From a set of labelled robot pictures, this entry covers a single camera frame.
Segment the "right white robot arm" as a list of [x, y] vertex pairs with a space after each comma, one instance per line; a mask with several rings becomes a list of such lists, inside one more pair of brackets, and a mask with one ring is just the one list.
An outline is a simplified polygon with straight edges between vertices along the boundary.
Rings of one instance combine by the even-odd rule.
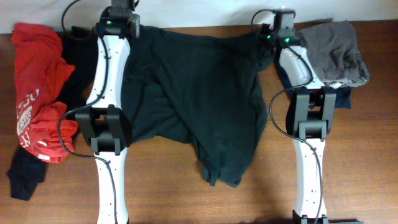
[[315, 74], [307, 57], [303, 38], [294, 29], [293, 9], [272, 9], [273, 23], [257, 33], [274, 47], [277, 73], [291, 86], [277, 92], [291, 93], [280, 133], [292, 138], [297, 162], [297, 197], [292, 212], [294, 223], [329, 224], [323, 193], [323, 154], [331, 131], [336, 93]]

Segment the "dark green Nike t-shirt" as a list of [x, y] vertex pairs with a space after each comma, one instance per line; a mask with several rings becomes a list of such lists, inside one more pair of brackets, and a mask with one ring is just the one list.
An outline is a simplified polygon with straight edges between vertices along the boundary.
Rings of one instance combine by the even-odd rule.
[[259, 72], [273, 48], [254, 32], [217, 38], [149, 26], [130, 46], [121, 106], [133, 141], [192, 144], [210, 185], [237, 187], [266, 127]]

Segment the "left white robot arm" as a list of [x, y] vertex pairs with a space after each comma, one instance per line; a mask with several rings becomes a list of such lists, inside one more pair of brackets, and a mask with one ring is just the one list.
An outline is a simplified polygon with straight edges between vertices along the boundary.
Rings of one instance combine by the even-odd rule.
[[124, 164], [132, 141], [132, 126], [122, 111], [121, 90], [131, 48], [139, 36], [134, 1], [112, 0], [101, 14], [95, 31], [98, 60], [93, 88], [86, 106], [75, 118], [96, 162], [99, 182], [98, 223], [129, 221], [124, 196]]

